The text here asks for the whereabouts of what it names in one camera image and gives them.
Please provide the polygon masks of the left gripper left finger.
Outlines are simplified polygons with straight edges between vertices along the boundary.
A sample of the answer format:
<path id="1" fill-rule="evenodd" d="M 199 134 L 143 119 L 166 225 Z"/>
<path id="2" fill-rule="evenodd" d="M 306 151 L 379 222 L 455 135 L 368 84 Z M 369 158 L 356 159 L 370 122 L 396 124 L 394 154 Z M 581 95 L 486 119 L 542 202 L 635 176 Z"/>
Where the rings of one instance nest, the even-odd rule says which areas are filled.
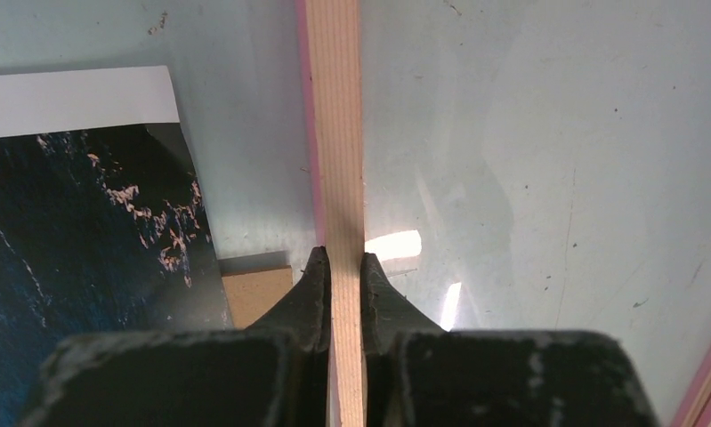
<path id="1" fill-rule="evenodd" d="M 21 426 L 323 426 L 330 262 L 235 330 L 79 334 L 40 366 Z"/>

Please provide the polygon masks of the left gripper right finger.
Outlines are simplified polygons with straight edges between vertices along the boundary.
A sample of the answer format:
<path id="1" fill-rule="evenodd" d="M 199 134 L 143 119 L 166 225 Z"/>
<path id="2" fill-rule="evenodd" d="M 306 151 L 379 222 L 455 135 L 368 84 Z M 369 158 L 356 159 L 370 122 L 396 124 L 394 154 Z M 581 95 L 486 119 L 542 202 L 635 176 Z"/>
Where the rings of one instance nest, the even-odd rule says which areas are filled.
<path id="1" fill-rule="evenodd" d="M 445 331 L 360 267 L 370 426 L 656 426 L 626 352 L 584 330 Z"/>

